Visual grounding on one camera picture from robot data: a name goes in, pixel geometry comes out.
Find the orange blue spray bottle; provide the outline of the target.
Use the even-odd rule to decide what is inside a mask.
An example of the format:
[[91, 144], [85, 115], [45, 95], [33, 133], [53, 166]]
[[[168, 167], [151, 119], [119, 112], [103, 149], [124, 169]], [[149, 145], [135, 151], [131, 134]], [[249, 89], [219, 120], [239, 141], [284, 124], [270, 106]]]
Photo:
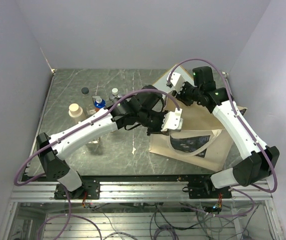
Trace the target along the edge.
[[98, 112], [100, 109], [103, 109], [106, 105], [106, 102], [104, 99], [102, 99], [100, 96], [92, 96], [92, 99], [94, 101], [94, 110], [95, 112]]

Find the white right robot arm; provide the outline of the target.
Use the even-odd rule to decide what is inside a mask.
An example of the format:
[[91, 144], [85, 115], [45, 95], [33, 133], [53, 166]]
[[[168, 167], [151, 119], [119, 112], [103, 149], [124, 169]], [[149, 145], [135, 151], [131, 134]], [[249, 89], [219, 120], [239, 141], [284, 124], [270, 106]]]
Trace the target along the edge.
[[265, 192], [275, 192], [277, 177], [274, 167], [279, 158], [278, 148], [268, 146], [255, 133], [226, 87], [217, 88], [211, 67], [197, 67], [192, 73], [193, 84], [177, 72], [170, 73], [168, 80], [174, 87], [175, 98], [186, 106], [197, 103], [207, 108], [225, 127], [242, 158], [234, 167], [213, 174], [211, 181], [203, 186], [204, 194], [214, 198], [221, 192], [221, 188], [255, 185], [257, 181], [269, 176], [273, 177], [274, 186], [272, 189], [265, 189]]

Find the cream cylindrical bottle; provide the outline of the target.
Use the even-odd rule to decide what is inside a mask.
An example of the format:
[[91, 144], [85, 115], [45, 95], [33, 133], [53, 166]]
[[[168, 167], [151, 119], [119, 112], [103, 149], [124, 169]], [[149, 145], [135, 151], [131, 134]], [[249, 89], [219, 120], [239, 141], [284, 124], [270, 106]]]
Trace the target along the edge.
[[77, 103], [72, 103], [69, 105], [68, 113], [69, 113], [69, 116], [75, 121], [76, 124], [86, 119], [86, 115], [83, 109]]

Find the cream canvas tote bag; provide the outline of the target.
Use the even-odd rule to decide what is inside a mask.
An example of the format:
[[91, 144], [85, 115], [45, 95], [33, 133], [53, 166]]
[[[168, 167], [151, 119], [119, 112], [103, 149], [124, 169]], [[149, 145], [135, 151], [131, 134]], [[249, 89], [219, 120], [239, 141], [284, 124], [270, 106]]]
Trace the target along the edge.
[[223, 169], [233, 140], [225, 127], [207, 108], [193, 103], [182, 109], [181, 131], [153, 134], [149, 152], [217, 172]]

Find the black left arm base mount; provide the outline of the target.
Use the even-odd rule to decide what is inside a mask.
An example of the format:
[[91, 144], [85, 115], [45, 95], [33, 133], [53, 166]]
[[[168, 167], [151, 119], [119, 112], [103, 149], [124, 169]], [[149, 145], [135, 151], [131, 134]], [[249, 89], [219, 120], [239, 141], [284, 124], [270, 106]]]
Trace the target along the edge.
[[[100, 183], [94, 179], [86, 179], [80, 188], [74, 191], [69, 191], [71, 200], [89, 199], [98, 200], [100, 197]], [[67, 196], [62, 184], [56, 186], [54, 192], [55, 200], [66, 200]]]

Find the clear bottle with dark cap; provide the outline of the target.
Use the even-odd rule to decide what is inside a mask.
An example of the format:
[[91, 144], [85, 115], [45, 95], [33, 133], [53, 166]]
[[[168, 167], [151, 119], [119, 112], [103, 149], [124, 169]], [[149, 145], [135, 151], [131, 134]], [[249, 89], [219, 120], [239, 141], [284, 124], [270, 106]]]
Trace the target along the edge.
[[87, 117], [91, 117], [96, 113], [92, 95], [87, 87], [81, 89], [82, 99]]

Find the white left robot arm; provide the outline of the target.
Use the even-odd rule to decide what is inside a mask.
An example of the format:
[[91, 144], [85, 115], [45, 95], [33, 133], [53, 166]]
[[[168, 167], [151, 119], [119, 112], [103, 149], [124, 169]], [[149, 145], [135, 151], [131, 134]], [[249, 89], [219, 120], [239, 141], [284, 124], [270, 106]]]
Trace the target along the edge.
[[163, 94], [151, 85], [133, 95], [115, 97], [88, 119], [57, 134], [37, 136], [39, 160], [48, 181], [58, 181], [74, 199], [88, 193], [81, 175], [69, 167], [66, 158], [74, 151], [104, 134], [143, 126], [147, 134], [159, 134], [167, 112], [156, 112], [154, 107], [163, 101]]

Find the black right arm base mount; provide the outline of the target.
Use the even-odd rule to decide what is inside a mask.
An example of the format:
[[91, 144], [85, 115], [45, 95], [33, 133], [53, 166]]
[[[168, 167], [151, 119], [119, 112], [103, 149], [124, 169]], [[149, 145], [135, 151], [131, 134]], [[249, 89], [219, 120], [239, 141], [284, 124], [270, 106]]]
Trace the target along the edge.
[[189, 182], [182, 191], [188, 193], [190, 199], [223, 199], [232, 198], [229, 187], [216, 189], [210, 181]]

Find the aluminium front frame rail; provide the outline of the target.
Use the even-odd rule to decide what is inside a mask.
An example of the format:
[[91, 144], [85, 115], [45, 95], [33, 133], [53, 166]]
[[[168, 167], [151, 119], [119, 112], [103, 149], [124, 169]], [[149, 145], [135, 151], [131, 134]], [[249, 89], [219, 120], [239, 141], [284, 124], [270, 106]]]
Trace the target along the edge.
[[[187, 182], [101, 182], [99, 199], [86, 199], [87, 203], [151, 203], [151, 202], [195, 202], [182, 189]], [[55, 182], [32, 182], [24, 186], [16, 186], [10, 196], [12, 203], [62, 203], [55, 198]], [[249, 195], [255, 201], [271, 200], [270, 193], [252, 186], [236, 186], [231, 198], [224, 201], [247, 201]]]

